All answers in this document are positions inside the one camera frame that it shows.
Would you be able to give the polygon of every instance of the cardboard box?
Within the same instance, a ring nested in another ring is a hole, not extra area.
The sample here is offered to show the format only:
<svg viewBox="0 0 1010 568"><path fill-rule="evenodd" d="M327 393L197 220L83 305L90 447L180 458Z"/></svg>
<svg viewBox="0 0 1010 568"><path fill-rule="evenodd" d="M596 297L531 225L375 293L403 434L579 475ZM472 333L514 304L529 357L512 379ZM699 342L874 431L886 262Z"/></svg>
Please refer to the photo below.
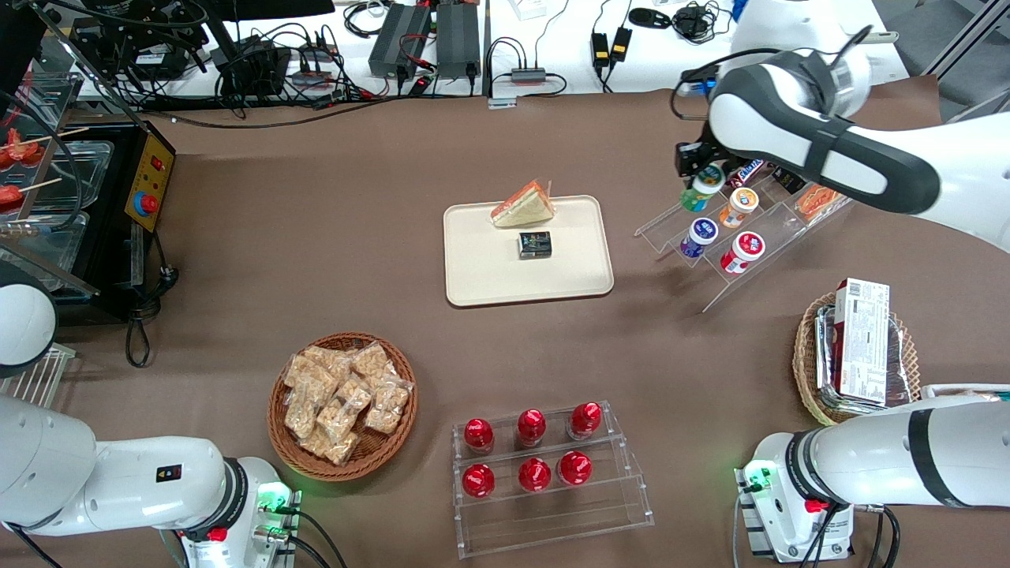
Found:
<svg viewBox="0 0 1010 568"><path fill-rule="evenodd" d="M854 278L838 285L832 345L838 394L884 406L890 311L890 286Z"/></svg>

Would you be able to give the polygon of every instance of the bottle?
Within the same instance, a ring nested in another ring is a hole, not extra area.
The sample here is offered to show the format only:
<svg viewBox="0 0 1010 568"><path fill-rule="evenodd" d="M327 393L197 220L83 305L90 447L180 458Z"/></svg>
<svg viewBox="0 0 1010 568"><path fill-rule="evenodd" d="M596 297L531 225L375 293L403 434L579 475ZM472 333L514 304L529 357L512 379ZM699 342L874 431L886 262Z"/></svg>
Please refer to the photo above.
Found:
<svg viewBox="0 0 1010 568"><path fill-rule="evenodd" d="M495 449L495 432L484 418L474 418L467 422L463 440L475 454L481 456L487 456Z"/></svg>
<svg viewBox="0 0 1010 568"><path fill-rule="evenodd" d="M688 235L681 241L681 254L689 259L697 259L705 252L705 247L719 236L719 227L708 217L699 217L691 223Z"/></svg>
<svg viewBox="0 0 1010 568"><path fill-rule="evenodd" d="M535 493L550 485L550 467L540 458L530 458L519 466L519 485Z"/></svg>
<svg viewBox="0 0 1010 568"><path fill-rule="evenodd" d="M463 490L471 497L483 499L495 490L495 473L484 464L474 464L463 472Z"/></svg>
<svg viewBox="0 0 1010 568"><path fill-rule="evenodd" d="M756 232L745 230L736 235L733 246L722 256L720 265L729 274L743 274L750 263L765 254L765 241Z"/></svg>
<svg viewBox="0 0 1010 568"><path fill-rule="evenodd" d="M543 417L543 412L536 408L530 408L519 414L516 422L516 440L523 448L535 448L540 444L543 433L547 431L547 420Z"/></svg>
<svg viewBox="0 0 1010 568"><path fill-rule="evenodd" d="M722 189L724 183L726 175L722 173L722 168L715 164L708 165L681 193L681 205L688 211L696 213L704 210L708 200Z"/></svg>
<svg viewBox="0 0 1010 568"><path fill-rule="evenodd" d="M719 222L729 228L736 228L743 219L758 208L758 194L750 188L738 187L729 196L729 202L719 212Z"/></svg>
<svg viewBox="0 0 1010 568"><path fill-rule="evenodd" d="M596 402L580 404L569 417L568 433L572 440L589 440L603 421L603 408Z"/></svg>
<svg viewBox="0 0 1010 568"><path fill-rule="evenodd" d="M593 460L582 452L571 451L558 460L558 477L566 485L582 485L593 475Z"/></svg>

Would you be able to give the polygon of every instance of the table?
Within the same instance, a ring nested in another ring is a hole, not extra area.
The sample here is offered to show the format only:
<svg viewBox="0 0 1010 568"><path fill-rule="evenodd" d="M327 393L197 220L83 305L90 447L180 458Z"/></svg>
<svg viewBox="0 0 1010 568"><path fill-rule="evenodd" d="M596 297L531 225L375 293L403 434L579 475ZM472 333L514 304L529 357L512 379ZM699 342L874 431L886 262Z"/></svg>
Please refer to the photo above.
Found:
<svg viewBox="0 0 1010 568"><path fill-rule="evenodd" d="M580 3L579 0L573 0L573 2L563 15L550 23L550 28L540 40L539 64L541 67L545 67L547 72L565 77L569 83L565 94L596 93L601 90L601 85L589 63L589 32L593 27L593 21L600 14L603 1L593 0L588 4ZM732 6L732 0L718 0L718 2L726 9ZM872 24L874 30L885 30L872 0L833 0L833 2L838 7L836 15L845 31L854 33L867 24ZM512 36L523 43L528 55L528 63L532 65L536 59L534 57L537 52L535 50L536 37L543 30L547 19L561 11L564 3L565 0L549 0L546 16L520 21L508 0L485 0L485 4L481 6L485 9L478 11L482 52L486 52L491 40L503 35ZM682 5L683 2L660 9L665 13L673 14ZM606 32L608 39L612 40L614 31L620 25L629 7L652 8L653 5L651 0L610 0L603 6L603 15L597 26L598 30ZM360 14L358 18L361 20L360 25L365 28L377 28L382 22L381 17L375 17L367 12ZM232 38L238 38L248 36L254 28L266 31L289 21L305 25L310 33L319 29L323 24L328 24L333 29L337 44L344 55L344 69L355 82L375 93L381 92L386 87L384 80L372 77L369 71L368 57L372 52L375 38L364 39L344 29L343 6L337 6L336 12L322 16L240 22L237 24L237 29L235 24L226 22L226 28ZM488 22L490 23L490 34L487 34ZM609 85L617 92L646 92L672 88L677 84L683 71L700 67L712 60L729 55L730 41L735 26L735 22L732 22L727 14L720 15L716 29L728 29L728 32L717 35L702 45L692 45L675 35L672 30L650 30L632 26L633 33L628 59L617 66ZM217 46L213 37L210 41L206 48L208 53ZM286 45L301 44L298 38L292 35L282 35L278 41ZM861 45L856 49L867 52L873 65L873 83L875 85L908 77L894 45ZM429 41L423 57L428 61L435 62L434 51L434 42ZM335 66L332 64L326 67L335 71ZM516 67L515 54L508 49L497 49L493 57L494 75L507 73L513 67ZM296 71L298 71L297 59L289 64L289 72ZM209 97L213 95L218 76L219 74L213 65L208 65L208 73L206 74L200 73L198 69L193 69L187 72L183 78L169 82L165 92L184 98ZM392 92L395 93L395 81L390 81L390 83ZM553 79L546 86L516 86L511 84L507 78L502 78L495 84L495 93L498 96L508 98L523 94L549 92L561 88L561 86L562 84ZM465 96L470 94L470 85L466 79L457 81L441 79L437 82L436 92ZM101 99L101 94L90 83L81 90L80 100L96 101Z"/></svg>

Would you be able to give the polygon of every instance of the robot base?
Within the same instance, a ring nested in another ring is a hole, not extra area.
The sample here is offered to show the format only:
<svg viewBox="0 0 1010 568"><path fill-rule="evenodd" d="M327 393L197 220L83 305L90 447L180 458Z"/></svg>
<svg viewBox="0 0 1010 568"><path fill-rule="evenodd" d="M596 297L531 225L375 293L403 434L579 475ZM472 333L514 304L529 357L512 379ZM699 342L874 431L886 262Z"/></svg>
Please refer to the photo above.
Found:
<svg viewBox="0 0 1010 568"><path fill-rule="evenodd" d="M780 563L803 560L825 516L824 512L807 512L806 499L796 490L789 477L786 453L792 439L793 436L789 434L769 436L758 445L753 460L742 470L737 470L737 477L742 483L764 486L763 490L742 495L741 498L744 499L744 506L748 496L753 499L754 510L765 529L771 550ZM848 557L851 535L852 507L849 506L835 513L828 525L824 533L821 560ZM815 550L810 556L811 561L816 554Z"/></svg>
<svg viewBox="0 0 1010 568"><path fill-rule="evenodd" d="M283 529L284 515L261 510L265 505L294 505L292 491L277 471L260 458L239 458L248 477L245 504L223 542L194 543L185 537L183 548L193 568L271 568L278 550L285 545L254 539L257 529Z"/></svg>

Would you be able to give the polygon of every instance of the wire rack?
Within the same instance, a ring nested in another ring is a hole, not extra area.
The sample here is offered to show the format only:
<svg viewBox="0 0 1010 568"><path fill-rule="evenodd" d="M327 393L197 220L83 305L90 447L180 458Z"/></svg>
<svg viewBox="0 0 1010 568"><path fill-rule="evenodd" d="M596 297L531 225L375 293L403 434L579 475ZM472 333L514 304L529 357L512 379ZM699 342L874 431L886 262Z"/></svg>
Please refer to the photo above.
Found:
<svg viewBox="0 0 1010 568"><path fill-rule="evenodd" d="M0 394L48 408L53 404L60 379L67 370L67 364L76 356L76 351L53 344L49 352L34 367L20 375L0 380Z"/></svg>

